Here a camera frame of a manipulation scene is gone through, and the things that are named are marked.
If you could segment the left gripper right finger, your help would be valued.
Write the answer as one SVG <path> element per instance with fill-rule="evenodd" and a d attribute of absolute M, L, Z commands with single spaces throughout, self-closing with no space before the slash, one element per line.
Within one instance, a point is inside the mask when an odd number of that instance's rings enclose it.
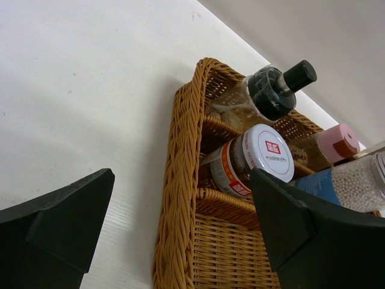
<path fill-rule="evenodd" d="M 384 288 L 384 219 L 340 207 L 271 174 L 250 175 L 271 270 L 282 288 Z"/>

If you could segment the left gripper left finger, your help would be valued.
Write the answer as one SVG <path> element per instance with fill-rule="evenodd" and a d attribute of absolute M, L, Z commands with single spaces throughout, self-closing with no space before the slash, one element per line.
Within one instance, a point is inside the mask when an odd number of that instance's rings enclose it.
<path fill-rule="evenodd" d="M 89 272 L 115 176 L 100 169 L 1 210 L 1 288 L 79 288 Z"/>

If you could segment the white lid spice jar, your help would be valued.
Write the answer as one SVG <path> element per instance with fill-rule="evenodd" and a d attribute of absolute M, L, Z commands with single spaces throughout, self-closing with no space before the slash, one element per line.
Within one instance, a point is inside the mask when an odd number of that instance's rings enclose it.
<path fill-rule="evenodd" d="M 264 170 L 286 183 L 294 177 L 290 149 L 268 125 L 255 125 L 205 156 L 199 164 L 198 186 L 249 199 L 253 169 Z"/>

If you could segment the black cap spice bottle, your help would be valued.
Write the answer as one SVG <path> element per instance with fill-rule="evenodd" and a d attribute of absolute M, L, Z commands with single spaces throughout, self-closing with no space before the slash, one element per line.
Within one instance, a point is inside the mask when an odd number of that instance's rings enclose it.
<path fill-rule="evenodd" d="M 226 90 L 206 107 L 205 114 L 242 132 L 257 124 L 272 126 L 294 110 L 296 92 L 317 78 L 307 60 L 285 72 L 268 65 Z"/>

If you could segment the pink cap spice jar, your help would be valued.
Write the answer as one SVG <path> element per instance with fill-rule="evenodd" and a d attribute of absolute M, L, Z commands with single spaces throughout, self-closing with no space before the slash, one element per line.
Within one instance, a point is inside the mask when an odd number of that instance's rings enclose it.
<path fill-rule="evenodd" d="M 346 124 L 291 140 L 288 146 L 293 158 L 314 172 L 360 152 L 358 138 Z"/>

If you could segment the white jar silver lid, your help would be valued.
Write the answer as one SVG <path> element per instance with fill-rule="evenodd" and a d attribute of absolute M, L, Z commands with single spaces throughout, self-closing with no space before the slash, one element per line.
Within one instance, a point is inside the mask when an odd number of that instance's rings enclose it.
<path fill-rule="evenodd" d="M 369 213 L 384 210 L 384 152 L 291 181 L 290 185 L 336 205 Z"/>

